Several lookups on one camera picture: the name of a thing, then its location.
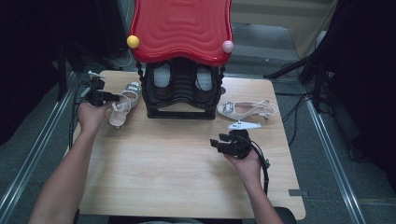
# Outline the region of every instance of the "gray carpet floor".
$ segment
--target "gray carpet floor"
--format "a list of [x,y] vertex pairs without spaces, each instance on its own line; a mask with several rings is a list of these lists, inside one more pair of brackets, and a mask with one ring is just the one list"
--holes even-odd
[[[262,78],[289,63],[298,60],[286,29],[259,25],[235,25],[235,50],[226,66],[226,76]],[[113,60],[118,64],[127,64],[129,55],[124,53]],[[87,62],[88,68],[95,72],[103,70],[100,65]],[[124,66],[125,71],[135,71],[134,62]],[[302,94],[304,89],[298,82],[301,69],[272,79],[277,93],[280,113],[288,114],[299,101],[300,96],[288,96],[282,93]],[[0,146],[0,193],[7,191],[50,112],[56,105],[57,87],[55,86],[41,101],[35,110],[5,144]],[[71,104],[65,107],[59,122],[51,133],[39,163],[24,188],[8,223],[26,223],[30,216],[39,189],[64,155],[68,144],[68,126]],[[394,223],[396,220],[396,196],[385,174],[370,162],[355,162],[349,157],[346,139],[341,134],[332,115],[320,114],[333,147],[342,163],[351,187],[359,201],[366,223]],[[290,145],[296,174],[304,195],[306,217],[298,223],[352,223],[342,191],[337,184],[326,150],[319,138],[317,128],[309,112],[308,103],[298,108],[295,119],[291,116],[285,123],[285,132],[291,141],[295,127],[297,131]],[[79,223],[107,223],[108,217],[81,216]]]

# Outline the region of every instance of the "human hand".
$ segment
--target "human hand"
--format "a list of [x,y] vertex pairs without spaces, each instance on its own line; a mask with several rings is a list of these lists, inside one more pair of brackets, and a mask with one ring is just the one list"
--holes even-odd
[[261,183],[262,165],[260,164],[259,156],[253,149],[242,160],[226,154],[224,154],[224,157],[233,164],[245,186]]
[[97,133],[106,118],[106,111],[110,108],[111,104],[112,102],[106,102],[104,105],[98,107],[90,103],[79,105],[77,116],[81,130]]

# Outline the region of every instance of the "pink ball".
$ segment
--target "pink ball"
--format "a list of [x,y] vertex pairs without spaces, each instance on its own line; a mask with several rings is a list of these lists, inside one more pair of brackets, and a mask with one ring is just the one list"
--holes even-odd
[[231,51],[233,51],[233,41],[231,40],[224,41],[222,44],[222,48],[224,52],[231,53]]

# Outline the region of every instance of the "black cable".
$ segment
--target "black cable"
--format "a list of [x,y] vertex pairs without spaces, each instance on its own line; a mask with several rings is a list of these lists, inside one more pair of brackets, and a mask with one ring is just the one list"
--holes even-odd
[[[322,114],[332,114],[332,106],[329,105],[329,103],[326,101],[326,98],[332,94],[331,90],[329,89],[329,83],[331,82],[332,78],[330,77],[330,72],[326,72],[326,76],[323,76],[323,81],[321,82],[321,91],[320,95],[318,97],[318,106],[317,106],[317,111]],[[320,107],[320,103],[325,104],[327,107],[329,107],[328,110],[323,110]]]
[[262,149],[259,147],[259,145],[257,144],[257,143],[255,143],[254,141],[252,141],[252,140],[250,140],[250,142],[247,140],[247,139],[245,139],[244,137],[242,137],[242,136],[239,136],[239,135],[235,135],[235,134],[230,134],[230,136],[233,136],[233,137],[237,137],[237,138],[239,138],[239,139],[242,139],[244,142],[246,142],[248,145],[250,145],[250,147],[257,153],[257,155],[259,156],[259,161],[260,161],[260,164],[262,165],[262,172],[263,172],[263,174],[264,174],[264,180],[263,180],[263,186],[262,186],[262,188],[263,188],[263,190],[264,190],[264,192],[265,192],[265,194],[267,194],[268,193],[268,184],[269,184],[269,181],[270,181],[270,179],[269,179],[269,177],[268,177],[268,168],[269,168],[269,166],[270,166],[270,163],[269,163],[269,161],[268,160],[266,160],[265,158],[264,158],[264,154],[262,153]]
[[78,91],[79,88],[81,87],[81,85],[86,85],[87,87],[91,86],[91,83],[86,81],[86,80],[82,80],[78,83],[75,92],[74,92],[74,96],[73,96],[73,102],[72,102],[72,113],[71,113],[71,118],[70,118],[70,123],[69,123],[69,150],[72,148],[73,146],[73,134],[74,134],[74,129],[75,129],[75,120],[76,120],[76,116],[77,116],[77,111],[79,108],[79,105],[84,101],[85,98],[82,98],[78,103],[77,103],[77,95],[78,95]]
[[294,142],[295,137],[297,135],[297,117],[298,117],[298,113],[297,112],[298,112],[298,108],[300,106],[302,106],[306,101],[310,100],[312,95],[311,95],[311,92],[300,93],[300,94],[295,94],[295,93],[277,93],[277,95],[300,96],[297,104],[282,119],[282,122],[285,123],[290,118],[290,116],[294,113],[294,130],[293,130],[293,136],[291,137],[291,139],[289,141],[289,147],[290,147],[291,144]]

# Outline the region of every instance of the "wooden table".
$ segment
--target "wooden table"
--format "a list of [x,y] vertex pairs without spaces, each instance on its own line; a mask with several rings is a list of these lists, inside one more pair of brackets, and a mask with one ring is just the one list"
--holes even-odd
[[[138,81],[137,73],[104,71],[105,91],[119,93]],[[272,83],[264,79],[223,79],[225,101],[276,104]],[[194,110],[189,105],[169,109]],[[297,219],[305,217],[283,123],[279,114],[265,120],[252,116],[244,121],[260,123],[248,130],[250,138],[271,163],[268,197],[274,206],[289,208]],[[213,120],[149,119],[145,102],[135,107],[120,130],[106,121],[97,134],[82,214],[139,217],[252,218],[243,185],[233,166],[210,146],[209,139],[228,133],[234,120],[221,115]],[[77,127],[74,137],[80,132]]]

